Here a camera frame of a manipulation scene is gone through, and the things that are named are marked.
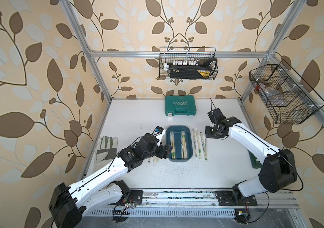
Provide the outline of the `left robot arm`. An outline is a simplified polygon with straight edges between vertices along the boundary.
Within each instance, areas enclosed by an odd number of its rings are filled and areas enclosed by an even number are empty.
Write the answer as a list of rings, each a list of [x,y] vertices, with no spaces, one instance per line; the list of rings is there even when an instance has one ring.
[[[173,147],[162,145],[162,135],[146,133],[127,148],[117,153],[106,166],[92,175],[69,186],[57,185],[49,203],[52,226],[74,228],[97,206],[118,202],[129,195],[130,189],[124,181],[117,179],[142,165],[151,157],[167,159]]]

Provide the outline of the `wrapped chopsticks pair box right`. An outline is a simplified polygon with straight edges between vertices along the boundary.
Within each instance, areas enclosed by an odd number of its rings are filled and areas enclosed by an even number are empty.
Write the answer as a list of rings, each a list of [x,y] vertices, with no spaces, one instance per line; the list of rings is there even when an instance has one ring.
[[[185,132],[181,133],[181,141],[182,141],[182,159],[185,160],[187,158],[187,151],[186,151],[186,138]]]

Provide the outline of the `chopsticks pair plain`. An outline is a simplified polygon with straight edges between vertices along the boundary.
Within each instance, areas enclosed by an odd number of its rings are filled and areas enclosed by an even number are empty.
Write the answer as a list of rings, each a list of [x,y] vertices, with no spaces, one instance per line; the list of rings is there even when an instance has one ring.
[[[198,156],[199,156],[199,159],[201,159],[202,158],[202,149],[201,149],[201,143],[200,143],[200,138],[199,138],[199,131],[197,128],[195,129],[195,135],[196,135],[196,140],[197,140]]]

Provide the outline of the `wrapped chopsticks pair box left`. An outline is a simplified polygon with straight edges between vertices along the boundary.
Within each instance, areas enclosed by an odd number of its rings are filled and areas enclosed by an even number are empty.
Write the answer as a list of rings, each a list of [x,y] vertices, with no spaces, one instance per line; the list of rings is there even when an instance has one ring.
[[[170,132],[170,140],[171,140],[171,145],[173,147],[172,149],[172,159],[175,160],[176,159],[176,147],[175,147],[175,140],[174,140],[174,132]]]

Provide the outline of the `plastic bag in basket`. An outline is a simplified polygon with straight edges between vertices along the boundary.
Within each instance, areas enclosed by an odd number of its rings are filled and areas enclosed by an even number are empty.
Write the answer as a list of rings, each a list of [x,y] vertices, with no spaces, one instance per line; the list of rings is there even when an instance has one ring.
[[[259,83],[259,87],[263,94],[266,96],[265,101],[270,106],[283,106],[285,104],[283,94],[279,90],[270,88],[268,87],[268,84],[265,83]]]

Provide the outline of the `chopsticks pair panda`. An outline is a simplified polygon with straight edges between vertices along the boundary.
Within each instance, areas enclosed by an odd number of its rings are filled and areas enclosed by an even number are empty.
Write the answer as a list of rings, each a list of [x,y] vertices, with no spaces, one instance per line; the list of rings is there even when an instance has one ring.
[[[193,144],[194,144],[194,154],[195,154],[195,157],[198,157],[198,146],[197,146],[195,129],[192,130],[192,135],[193,135]]]

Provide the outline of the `black yellow box in basket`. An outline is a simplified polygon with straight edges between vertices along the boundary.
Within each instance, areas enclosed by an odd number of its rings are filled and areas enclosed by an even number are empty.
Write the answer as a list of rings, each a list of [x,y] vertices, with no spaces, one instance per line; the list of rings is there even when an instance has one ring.
[[[172,79],[214,80],[218,73],[218,60],[215,58],[187,61],[184,65],[177,63],[165,64]]]

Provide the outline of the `grey work glove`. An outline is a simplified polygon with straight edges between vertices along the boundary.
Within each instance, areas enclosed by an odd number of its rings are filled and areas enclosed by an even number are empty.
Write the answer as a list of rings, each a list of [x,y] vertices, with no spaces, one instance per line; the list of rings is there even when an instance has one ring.
[[[117,154],[118,138],[102,136],[98,138],[94,154],[94,171],[97,171],[111,162]]]

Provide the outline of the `teal plastic storage box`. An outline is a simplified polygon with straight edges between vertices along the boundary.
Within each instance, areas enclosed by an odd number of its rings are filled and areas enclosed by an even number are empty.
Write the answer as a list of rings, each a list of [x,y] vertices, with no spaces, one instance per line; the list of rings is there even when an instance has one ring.
[[[182,141],[181,141],[181,133],[185,132],[186,138],[186,151],[187,151],[187,158],[185,160],[182,159]],[[166,143],[171,145],[170,140],[170,132],[174,132],[174,140],[175,140],[175,151],[176,151],[176,159],[172,159],[172,153],[169,155],[169,160],[172,162],[187,162],[193,156],[193,146],[192,146],[192,137],[191,131],[188,127],[183,125],[173,125],[169,126],[166,130]]]

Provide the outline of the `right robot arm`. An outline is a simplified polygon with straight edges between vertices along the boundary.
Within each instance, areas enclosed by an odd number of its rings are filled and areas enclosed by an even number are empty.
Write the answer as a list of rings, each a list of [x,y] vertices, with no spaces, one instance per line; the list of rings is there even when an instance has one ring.
[[[209,111],[212,126],[205,127],[210,139],[230,137],[251,152],[262,164],[259,174],[232,187],[232,195],[241,200],[264,192],[275,193],[297,181],[295,156],[289,149],[279,149],[249,130],[236,117],[226,118],[219,108]]]

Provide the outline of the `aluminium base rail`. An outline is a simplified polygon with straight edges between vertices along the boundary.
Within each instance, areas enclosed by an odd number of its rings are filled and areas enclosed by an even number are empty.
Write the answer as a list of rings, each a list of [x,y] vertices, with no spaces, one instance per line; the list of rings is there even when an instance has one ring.
[[[231,189],[131,189],[126,202],[143,207],[248,207],[264,209],[298,209],[292,192],[259,193],[234,200]]]

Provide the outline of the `wrapped chopsticks pair box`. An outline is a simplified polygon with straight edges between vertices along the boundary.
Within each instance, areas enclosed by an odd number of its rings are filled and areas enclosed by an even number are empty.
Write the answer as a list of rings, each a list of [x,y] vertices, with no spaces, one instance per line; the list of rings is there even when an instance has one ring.
[[[172,159],[175,160],[176,159],[176,147],[175,147],[175,140],[174,140],[174,132],[170,132],[170,140],[171,140],[171,145],[173,147],[172,149]]]
[[[187,158],[187,151],[186,151],[186,138],[185,132],[181,133],[181,141],[182,141],[182,159],[185,160]]]

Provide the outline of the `green tool case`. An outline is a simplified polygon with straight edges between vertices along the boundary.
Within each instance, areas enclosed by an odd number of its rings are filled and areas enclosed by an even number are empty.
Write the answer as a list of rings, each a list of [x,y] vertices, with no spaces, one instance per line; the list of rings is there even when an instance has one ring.
[[[192,95],[166,96],[164,112],[166,116],[195,116],[197,112],[195,98]]]

